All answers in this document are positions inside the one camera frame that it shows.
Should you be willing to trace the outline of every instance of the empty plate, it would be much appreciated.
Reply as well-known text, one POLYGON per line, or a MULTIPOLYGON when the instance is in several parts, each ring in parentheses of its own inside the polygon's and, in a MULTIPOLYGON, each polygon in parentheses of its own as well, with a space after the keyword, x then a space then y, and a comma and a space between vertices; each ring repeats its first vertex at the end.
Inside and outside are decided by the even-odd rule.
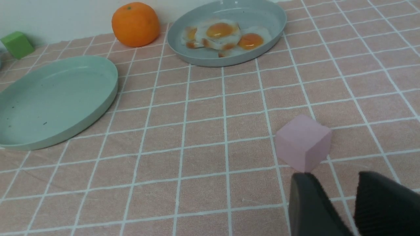
POLYGON ((117 68, 98 56, 30 72, 0 92, 0 146, 28 151, 65 141, 106 112, 117 88, 117 68))

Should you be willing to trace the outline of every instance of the plate rim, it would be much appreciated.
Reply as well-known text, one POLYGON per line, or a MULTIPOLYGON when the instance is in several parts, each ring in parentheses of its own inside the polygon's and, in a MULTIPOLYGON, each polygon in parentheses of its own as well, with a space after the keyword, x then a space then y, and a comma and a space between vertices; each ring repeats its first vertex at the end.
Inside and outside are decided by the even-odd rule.
POLYGON ((50 136, 48 138, 39 139, 34 142, 28 142, 28 143, 20 143, 20 144, 2 144, 0 143, 0 147, 4 149, 9 150, 17 150, 17 151, 31 151, 31 150, 37 150, 42 148, 47 148, 54 146, 56 144, 59 144, 61 142, 64 142, 66 140, 69 140, 70 138, 74 137, 75 135, 81 133, 86 128, 94 124, 99 118, 101 118, 108 108, 112 105, 112 102, 114 101, 117 91, 118 91, 118 70, 115 64, 110 61, 107 58, 103 58, 96 55, 83 55, 83 56, 76 56, 71 58, 66 58, 62 60, 54 61, 48 65, 42 66, 40 68, 37 68, 36 70, 30 71, 29 73, 22 76, 20 79, 13 82, 10 86, 8 86, 6 89, 0 92, 0 96, 4 94, 4 91, 12 90, 15 87, 19 86, 22 83, 25 83, 25 81, 31 77, 31 74, 35 73, 36 71, 40 70, 46 70, 49 67, 56 66, 60 63, 66 63, 72 60, 81 60, 89 58, 90 60, 99 60, 106 63, 106 66, 111 66, 112 71, 112 77, 115 77, 115 85, 113 86, 112 91, 107 96, 107 98, 103 101, 101 105, 99 105, 95 110, 93 110, 89 115, 85 116, 83 119, 79 120, 75 125, 68 127, 67 129, 55 134, 54 136, 50 136))
MULTIPOLYGON (((278 35, 275 35, 270 41, 268 41, 267 43, 265 43, 265 44, 263 44, 263 46, 261 46, 261 47, 264 47, 264 46, 266 46, 266 45, 269 45, 269 44, 273 44, 270 48, 272 48, 275 44, 276 44, 276 42, 280 39, 280 37, 281 37, 281 35, 282 35, 282 33, 283 33, 283 31, 284 31, 284 28, 286 27, 286 23, 287 23, 287 14, 286 14, 286 11, 280 6, 280 5, 278 5, 278 4, 276 4, 276 3, 274 3, 274 2, 271 2, 271 1, 268 1, 268 0, 258 0, 258 1, 262 1, 262 2, 266 2, 267 4, 271 4, 273 7, 276 7, 277 9, 279 9, 280 11, 282 11, 282 13, 284 14, 284 16, 285 16, 285 22, 284 22, 284 24, 282 24, 282 28, 281 28, 281 30, 280 30, 280 33, 278 34, 278 35)), ((175 20, 174 22, 173 22, 173 24, 175 24, 176 22, 178 22, 182 17, 184 17, 185 15, 187 15, 187 14, 190 14, 191 12, 194 12, 194 11, 196 11, 198 8, 201 8, 201 7, 205 7, 205 6, 207 6, 207 5, 211 5, 211 4, 214 4, 214 3, 216 3, 216 2, 220 2, 220 1, 218 1, 218 0, 216 0, 216 1, 212 1, 212 2, 210 2, 210 3, 207 3, 207 4, 204 4, 204 5, 202 5, 202 6, 199 6, 199 7, 196 7, 196 8, 194 8, 194 9, 192 9, 192 10, 190 10, 190 11, 188 11, 187 13, 185 13, 185 14, 183 14, 181 17, 179 17, 177 20, 175 20)), ((170 34, 174 34, 174 33, 171 33, 171 28, 172 27, 170 27, 169 28, 169 30, 168 30, 168 33, 167 33, 167 37, 168 37, 168 35, 170 35, 170 34)), ((249 53, 252 53, 252 52, 254 52, 255 50, 251 50, 250 52, 246 52, 246 53, 244 53, 244 54, 241 54, 241 55, 236 55, 236 56, 232 56, 232 57, 226 57, 226 58, 197 58, 197 57, 192 57, 192 56, 189 56, 189 55, 186 55, 186 54, 183 54, 183 53, 180 53, 179 51, 177 51, 177 50, 175 50, 174 49, 174 47, 172 46, 172 44, 170 43, 170 42, 167 42, 167 44, 169 45, 169 47, 178 55, 178 56, 180 56, 180 57, 182 57, 182 58, 188 58, 188 59, 191 59, 191 60, 207 60, 207 61, 220 61, 220 60, 223 60, 223 59, 226 59, 226 58, 229 58, 229 59, 232 59, 232 58, 240 58, 240 57, 243 57, 244 56, 244 54, 246 54, 246 55, 248 55, 249 53)))

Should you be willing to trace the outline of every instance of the gray plate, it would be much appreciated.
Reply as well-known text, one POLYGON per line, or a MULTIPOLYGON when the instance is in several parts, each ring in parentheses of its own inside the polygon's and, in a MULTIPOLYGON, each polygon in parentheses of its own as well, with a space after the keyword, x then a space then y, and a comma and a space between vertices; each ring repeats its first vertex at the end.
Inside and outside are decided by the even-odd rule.
POLYGON ((286 21, 286 12, 279 5, 267 0, 220 0, 197 7, 175 21, 168 32, 168 44, 182 60, 193 65, 231 66, 252 60, 272 48, 280 39, 286 21), (226 58, 219 58, 217 51, 212 49, 189 49, 181 44, 180 38, 185 27, 212 17, 236 21, 241 29, 251 26, 266 27, 273 39, 250 52, 226 58))
POLYGON ((117 68, 98 56, 26 74, 0 92, 0 147, 29 151, 73 137, 106 112, 117 88, 117 68))

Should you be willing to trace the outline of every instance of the orange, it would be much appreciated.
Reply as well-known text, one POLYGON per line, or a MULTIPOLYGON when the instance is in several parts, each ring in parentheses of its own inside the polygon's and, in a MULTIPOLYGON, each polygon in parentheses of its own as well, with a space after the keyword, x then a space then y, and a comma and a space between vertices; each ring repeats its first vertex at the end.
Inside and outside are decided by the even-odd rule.
POLYGON ((112 16, 115 37, 128 47, 142 47, 160 34, 159 18, 155 10, 144 3, 129 3, 112 16))

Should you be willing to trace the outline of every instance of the white wall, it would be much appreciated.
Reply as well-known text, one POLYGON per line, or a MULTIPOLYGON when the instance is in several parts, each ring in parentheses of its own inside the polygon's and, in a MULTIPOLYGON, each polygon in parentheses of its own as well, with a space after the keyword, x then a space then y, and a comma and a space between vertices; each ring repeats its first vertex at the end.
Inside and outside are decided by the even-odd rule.
MULTIPOLYGON (((0 0, 0 38, 21 31, 35 45, 111 33, 117 8, 136 0, 0 0)), ((154 8, 161 23, 214 0, 137 0, 154 8)))

